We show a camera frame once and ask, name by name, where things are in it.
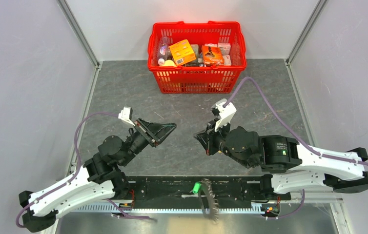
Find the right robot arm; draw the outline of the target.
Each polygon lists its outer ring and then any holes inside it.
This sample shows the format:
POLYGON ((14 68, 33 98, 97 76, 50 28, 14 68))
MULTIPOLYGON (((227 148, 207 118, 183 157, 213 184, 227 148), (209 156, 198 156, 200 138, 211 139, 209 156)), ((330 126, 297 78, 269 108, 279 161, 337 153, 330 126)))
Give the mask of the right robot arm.
POLYGON ((354 194, 368 190, 367 159, 364 148, 336 152, 306 148, 298 140, 280 135, 260 136, 241 126, 216 128, 209 123, 194 135, 208 156, 222 152, 246 168, 260 167, 259 194, 272 199, 297 189, 331 187, 336 193, 354 194))

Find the green key tag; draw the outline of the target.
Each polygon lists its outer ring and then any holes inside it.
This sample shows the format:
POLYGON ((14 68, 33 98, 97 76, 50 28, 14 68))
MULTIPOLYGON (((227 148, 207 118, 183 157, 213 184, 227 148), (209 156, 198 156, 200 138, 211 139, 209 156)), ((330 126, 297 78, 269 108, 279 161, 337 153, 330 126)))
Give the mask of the green key tag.
POLYGON ((201 186, 202 186, 202 184, 200 182, 194 183, 194 186, 193 186, 191 192, 193 194, 197 194, 199 192, 199 190, 201 189, 201 186))

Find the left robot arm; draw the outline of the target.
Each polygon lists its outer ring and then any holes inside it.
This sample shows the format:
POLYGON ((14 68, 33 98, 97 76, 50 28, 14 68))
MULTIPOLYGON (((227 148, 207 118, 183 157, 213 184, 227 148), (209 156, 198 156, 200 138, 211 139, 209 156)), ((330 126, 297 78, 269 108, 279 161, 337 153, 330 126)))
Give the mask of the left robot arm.
POLYGON ((159 146, 176 127, 176 123, 153 123, 139 118, 125 140, 115 135, 108 136, 98 146, 97 153, 84 164, 76 164, 74 173, 38 192, 21 192, 22 210, 16 218, 16 225, 36 233, 89 203, 128 197, 130 185, 120 168, 130 163, 145 147, 159 146))

